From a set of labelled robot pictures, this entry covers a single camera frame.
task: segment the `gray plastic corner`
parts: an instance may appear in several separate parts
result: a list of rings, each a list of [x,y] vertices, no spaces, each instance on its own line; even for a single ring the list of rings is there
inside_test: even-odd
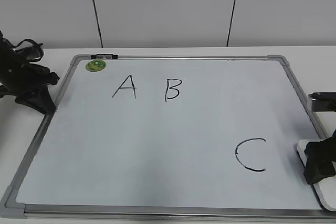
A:
[[[26,219],[24,203],[17,203],[15,201],[18,190],[12,186],[8,186],[4,196],[0,200],[0,217]]]
[[[87,60],[91,55],[75,55],[70,62],[70,65],[78,65],[81,60]]]
[[[283,55],[268,55],[268,59],[279,61],[283,66],[289,66],[289,62]]]

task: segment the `whiteboard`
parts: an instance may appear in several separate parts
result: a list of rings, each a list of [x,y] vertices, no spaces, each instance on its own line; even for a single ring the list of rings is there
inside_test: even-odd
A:
[[[295,150],[319,137],[279,62],[111,59],[89,72],[89,61],[17,202],[321,209]]]

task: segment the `black marker writing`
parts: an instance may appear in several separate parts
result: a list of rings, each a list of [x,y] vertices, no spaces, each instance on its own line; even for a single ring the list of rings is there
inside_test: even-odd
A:
[[[130,78],[132,86],[131,87],[123,87],[124,83],[127,81],[127,79]],[[122,84],[118,87],[118,89],[115,91],[115,93],[113,94],[112,98],[115,96],[115,94],[120,90],[120,89],[133,89],[133,93],[134,93],[134,98],[137,98],[137,95],[135,94],[135,89],[136,87],[134,86],[134,82],[133,82],[133,78],[132,75],[130,74],[129,76],[127,76],[127,78],[122,82]]]
[[[170,87],[170,81],[178,81],[179,83]],[[168,100],[174,99],[174,98],[176,98],[176,97],[178,97],[180,95],[180,91],[178,89],[176,89],[176,87],[179,86],[179,85],[181,85],[181,84],[182,84],[182,81],[179,80],[179,79],[173,79],[173,78],[167,79],[167,89],[166,89],[166,94],[165,94],[165,102],[167,102],[167,99]],[[167,93],[168,93],[169,89],[170,90],[175,90],[177,92],[174,97],[167,97]]]
[[[236,146],[236,150],[235,150],[235,156],[236,156],[236,159],[238,160],[238,162],[239,162],[243,167],[245,167],[245,168],[248,169],[248,170],[252,170],[253,172],[258,172],[258,173],[260,173],[260,172],[264,172],[264,171],[266,171],[266,169],[253,169],[253,168],[247,167],[247,166],[244,165],[244,164],[239,160],[239,158],[238,158],[238,148],[239,148],[239,146],[242,145],[242,144],[244,144],[244,143],[246,143],[246,142],[248,142],[248,141],[252,141],[252,140],[262,140],[262,141],[266,142],[266,140],[263,139],[263,138],[250,138],[250,139],[247,139],[247,140],[244,140],[244,141],[240,142],[240,143]]]

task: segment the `green sticker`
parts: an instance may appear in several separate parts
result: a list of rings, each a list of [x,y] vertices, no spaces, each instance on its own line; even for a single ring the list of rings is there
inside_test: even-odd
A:
[[[86,70],[90,72],[98,72],[106,67],[106,62],[103,60],[93,60],[86,64]]]

